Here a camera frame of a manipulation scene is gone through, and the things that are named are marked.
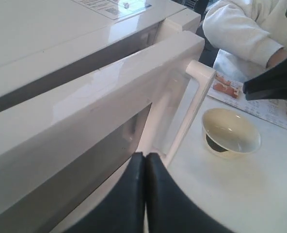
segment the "white handle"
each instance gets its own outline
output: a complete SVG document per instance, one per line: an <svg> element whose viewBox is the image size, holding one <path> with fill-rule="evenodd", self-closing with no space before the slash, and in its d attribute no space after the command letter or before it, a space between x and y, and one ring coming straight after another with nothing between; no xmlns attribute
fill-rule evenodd
<svg viewBox="0 0 287 233"><path fill-rule="evenodd" d="M194 98L192 99L192 102L187 110L187 113L180 125L180 128L178 129L178 132L173 140L173 143L166 154L166 157L164 159L164 165L168 166L173 159L174 155L176 154L183 138L187 134L210 86L213 81L213 78L216 75L216 71L210 67L207 67L206 65L192 60L187 69L186 73L191 75L194 79L196 79L199 83L199 87L195 93Z"/></svg>

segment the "white table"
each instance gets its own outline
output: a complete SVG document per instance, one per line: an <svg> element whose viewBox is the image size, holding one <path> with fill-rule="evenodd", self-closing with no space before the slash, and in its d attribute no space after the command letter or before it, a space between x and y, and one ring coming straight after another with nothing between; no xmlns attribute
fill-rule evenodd
<svg viewBox="0 0 287 233"><path fill-rule="evenodd" d="M195 89L190 83L175 127ZM254 123L260 150L234 160L211 154L201 138L201 117L210 108L237 111ZM168 169L192 201L231 230L287 233L287 130L206 97Z"/></svg>

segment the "glossy white surface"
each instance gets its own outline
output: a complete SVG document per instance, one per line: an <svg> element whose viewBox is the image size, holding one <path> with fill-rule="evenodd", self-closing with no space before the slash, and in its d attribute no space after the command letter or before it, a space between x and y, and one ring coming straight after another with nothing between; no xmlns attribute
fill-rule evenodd
<svg viewBox="0 0 287 233"><path fill-rule="evenodd" d="M147 11L111 20L72 0L0 0L0 96L185 9L146 2Z"/></svg>
<svg viewBox="0 0 287 233"><path fill-rule="evenodd" d="M196 87L190 82L173 131ZM201 138L201 118L211 108L230 109L251 121L262 136L261 148L235 160L211 154ZM206 97L168 169L192 201L234 232L287 233L287 130Z"/></svg>
<svg viewBox="0 0 287 233"><path fill-rule="evenodd" d="M257 128L237 112L223 108L209 109L203 114L202 126L206 146L222 158L254 153L261 146L261 136ZM206 136L227 151L214 150L209 146Z"/></svg>
<svg viewBox="0 0 287 233"><path fill-rule="evenodd" d="M182 32L0 112L0 213L169 91L174 115L203 47Z"/></svg>

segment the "white bowl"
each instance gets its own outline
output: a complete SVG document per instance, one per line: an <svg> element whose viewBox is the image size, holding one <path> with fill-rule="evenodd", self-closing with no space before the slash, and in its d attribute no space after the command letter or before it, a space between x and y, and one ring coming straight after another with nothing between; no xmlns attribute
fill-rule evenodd
<svg viewBox="0 0 287 233"><path fill-rule="evenodd" d="M236 112L213 108L204 112L202 135L208 149L222 158L236 158L257 151L261 136L256 127Z"/></svg>

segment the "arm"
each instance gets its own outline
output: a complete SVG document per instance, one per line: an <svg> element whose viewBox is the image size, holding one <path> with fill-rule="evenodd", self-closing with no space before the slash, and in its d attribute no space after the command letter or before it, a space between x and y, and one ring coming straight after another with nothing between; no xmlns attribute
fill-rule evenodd
<svg viewBox="0 0 287 233"><path fill-rule="evenodd" d="M270 0L220 0L206 15L205 36L213 46L267 67L272 55L283 47L257 24L270 10Z"/></svg>

